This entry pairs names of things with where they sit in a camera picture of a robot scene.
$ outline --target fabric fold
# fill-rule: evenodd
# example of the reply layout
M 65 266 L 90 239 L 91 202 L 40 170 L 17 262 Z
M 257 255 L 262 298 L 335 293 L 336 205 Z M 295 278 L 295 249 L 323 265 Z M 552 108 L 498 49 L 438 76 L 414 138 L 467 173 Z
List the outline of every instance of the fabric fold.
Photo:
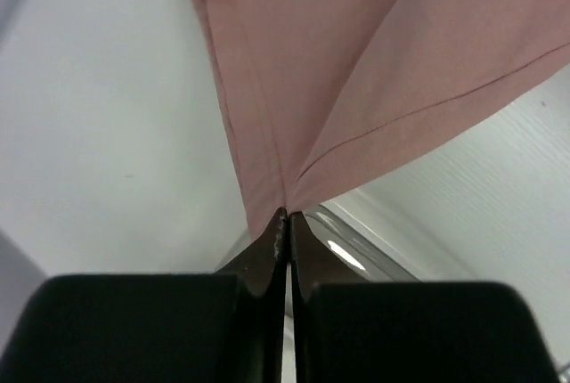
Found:
M 193 0 L 255 237 L 570 61 L 570 0 Z

